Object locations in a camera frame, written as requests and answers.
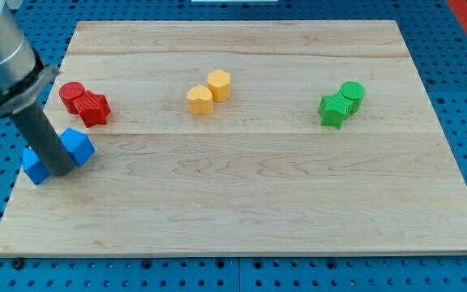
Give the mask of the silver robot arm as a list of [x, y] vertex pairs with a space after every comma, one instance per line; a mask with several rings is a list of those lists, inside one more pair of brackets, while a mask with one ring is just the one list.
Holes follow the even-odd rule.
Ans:
[[6, 1], [0, 0], [0, 118], [8, 117], [53, 176], [68, 174], [74, 160], [37, 101], [58, 75], [29, 44]]

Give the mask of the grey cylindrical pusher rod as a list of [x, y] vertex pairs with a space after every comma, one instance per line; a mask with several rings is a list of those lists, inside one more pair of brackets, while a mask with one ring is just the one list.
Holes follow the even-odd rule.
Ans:
[[69, 174], [75, 162], [37, 101], [11, 115], [12, 122], [53, 176]]

